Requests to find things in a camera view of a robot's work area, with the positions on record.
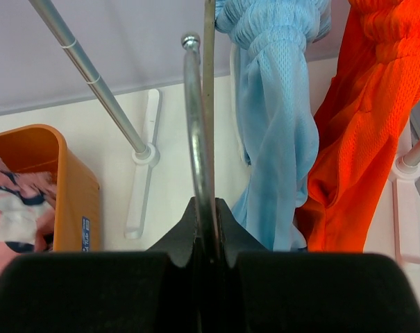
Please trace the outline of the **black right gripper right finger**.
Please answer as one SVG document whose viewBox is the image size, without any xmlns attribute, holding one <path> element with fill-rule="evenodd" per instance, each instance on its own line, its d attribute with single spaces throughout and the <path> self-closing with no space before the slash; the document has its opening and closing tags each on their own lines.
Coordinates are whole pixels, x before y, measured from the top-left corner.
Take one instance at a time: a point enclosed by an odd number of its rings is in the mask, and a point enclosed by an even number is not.
<svg viewBox="0 0 420 333">
<path fill-rule="evenodd" d="M 216 332 L 420 332 L 420 306 L 394 260 L 374 253 L 271 252 L 222 199 L 228 262 Z"/>
</svg>

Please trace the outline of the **grey hanger of pink shorts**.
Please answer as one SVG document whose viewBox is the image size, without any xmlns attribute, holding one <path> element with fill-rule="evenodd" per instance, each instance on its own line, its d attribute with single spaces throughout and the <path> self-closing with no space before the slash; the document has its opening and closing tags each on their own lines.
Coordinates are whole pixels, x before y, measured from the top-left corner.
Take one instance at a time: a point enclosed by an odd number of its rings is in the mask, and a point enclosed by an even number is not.
<svg viewBox="0 0 420 333">
<path fill-rule="evenodd" d="M 183 63 L 187 136 L 202 249 L 213 264 L 220 259 L 214 185 L 215 1 L 204 2 L 204 35 L 185 33 Z"/>
</svg>

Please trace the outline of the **orange plastic tub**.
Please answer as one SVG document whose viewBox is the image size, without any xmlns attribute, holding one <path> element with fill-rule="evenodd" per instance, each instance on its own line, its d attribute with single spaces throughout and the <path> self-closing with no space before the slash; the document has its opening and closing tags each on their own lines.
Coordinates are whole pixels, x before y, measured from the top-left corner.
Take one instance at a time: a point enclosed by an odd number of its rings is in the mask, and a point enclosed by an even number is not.
<svg viewBox="0 0 420 333">
<path fill-rule="evenodd" d="M 57 184 L 55 251 L 102 250 L 100 186 L 55 128 L 36 124 L 0 133 L 0 158 L 18 173 L 48 171 Z"/>
</svg>

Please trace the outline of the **light blue mesh shorts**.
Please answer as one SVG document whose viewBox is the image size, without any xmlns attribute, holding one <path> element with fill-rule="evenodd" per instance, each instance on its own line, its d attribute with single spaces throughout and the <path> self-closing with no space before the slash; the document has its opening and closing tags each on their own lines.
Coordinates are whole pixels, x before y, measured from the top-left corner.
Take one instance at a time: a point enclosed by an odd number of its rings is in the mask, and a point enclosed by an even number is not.
<svg viewBox="0 0 420 333">
<path fill-rule="evenodd" d="M 235 116 L 251 170 L 233 216 L 269 250 L 304 251 L 294 213 L 319 151 L 305 50 L 329 33 L 331 3 L 218 1 L 215 18 L 235 49 Z"/>
</svg>

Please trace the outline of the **pink navy patterned shorts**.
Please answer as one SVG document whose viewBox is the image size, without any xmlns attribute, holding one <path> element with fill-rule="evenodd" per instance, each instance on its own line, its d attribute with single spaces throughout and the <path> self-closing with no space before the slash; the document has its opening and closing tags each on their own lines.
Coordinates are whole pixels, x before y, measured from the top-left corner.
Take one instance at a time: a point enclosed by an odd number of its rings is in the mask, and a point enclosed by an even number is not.
<svg viewBox="0 0 420 333">
<path fill-rule="evenodd" d="M 53 249 L 56 192 L 51 173 L 15 173 L 0 158 L 0 275 L 19 255 Z"/>
</svg>

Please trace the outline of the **white metal clothes rack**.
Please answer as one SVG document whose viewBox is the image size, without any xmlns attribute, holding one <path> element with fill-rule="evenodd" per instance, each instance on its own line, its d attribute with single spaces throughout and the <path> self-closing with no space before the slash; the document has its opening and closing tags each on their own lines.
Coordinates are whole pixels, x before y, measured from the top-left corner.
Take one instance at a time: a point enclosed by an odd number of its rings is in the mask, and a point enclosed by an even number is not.
<svg viewBox="0 0 420 333">
<path fill-rule="evenodd" d="M 125 236 L 128 239 L 140 238 L 144 231 L 152 170 L 160 160 L 155 144 L 160 93 L 156 89 L 149 91 L 144 125 L 142 132 L 138 133 L 54 4 L 51 1 L 32 1 L 31 5 L 133 147 L 132 159 L 136 170 Z M 204 37 L 187 33 L 181 40 L 186 50 L 185 100 L 191 104 L 187 110 L 198 113 L 200 120 L 205 119 L 205 111 L 214 111 L 215 1 L 205 1 L 204 8 Z M 393 193 L 396 260 L 401 264 L 420 265 L 419 218 L 414 206 L 415 182 L 419 178 L 420 139 L 406 154 L 395 159 L 389 175 Z"/>
</svg>

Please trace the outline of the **orange mesh shorts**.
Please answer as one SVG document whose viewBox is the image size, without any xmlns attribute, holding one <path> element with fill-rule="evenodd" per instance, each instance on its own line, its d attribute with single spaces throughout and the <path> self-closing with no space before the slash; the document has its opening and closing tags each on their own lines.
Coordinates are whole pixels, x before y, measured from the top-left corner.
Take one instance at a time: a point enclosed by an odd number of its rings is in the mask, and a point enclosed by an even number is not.
<svg viewBox="0 0 420 333">
<path fill-rule="evenodd" d="M 319 153 L 296 217 L 311 252 L 362 252 L 420 100 L 420 1 L 352 1 L 337 72 L 314 120 Z"/>
</svg>

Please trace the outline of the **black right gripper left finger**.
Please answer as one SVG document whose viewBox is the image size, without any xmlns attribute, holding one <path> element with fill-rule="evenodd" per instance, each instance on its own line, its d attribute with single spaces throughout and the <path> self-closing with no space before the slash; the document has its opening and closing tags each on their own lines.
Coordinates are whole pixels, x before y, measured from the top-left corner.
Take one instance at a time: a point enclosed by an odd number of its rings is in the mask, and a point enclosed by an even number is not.
<svg viewBox="0 0 420 333">
<path fill-rule="evenodd" d="M 0 332 L 199 332 L 187 262 L 143 252 L 17 257 L 0 276 Z"/>
</svg>

